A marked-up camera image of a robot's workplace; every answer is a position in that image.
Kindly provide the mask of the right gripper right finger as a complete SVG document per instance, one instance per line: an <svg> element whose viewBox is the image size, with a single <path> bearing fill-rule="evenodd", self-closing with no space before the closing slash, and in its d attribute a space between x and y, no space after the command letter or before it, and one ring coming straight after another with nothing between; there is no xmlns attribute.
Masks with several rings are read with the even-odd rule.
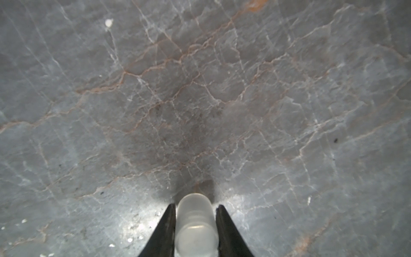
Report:
<svg viewBox="0 0 411 257"><path fill-rule="evenodd" d="M219 257L254 257L223 205L216 209L216 226Z"/></svg>

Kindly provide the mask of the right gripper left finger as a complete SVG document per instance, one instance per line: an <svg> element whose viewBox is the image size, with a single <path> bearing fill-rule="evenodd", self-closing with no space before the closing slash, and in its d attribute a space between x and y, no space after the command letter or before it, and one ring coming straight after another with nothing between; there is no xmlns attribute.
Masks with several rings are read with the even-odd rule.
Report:
<svg viewBox="0 0 411 257"><path fill-rule="evenodd" d="M138 257L174 257L175 229L176 205L171 203Z"/></svg>

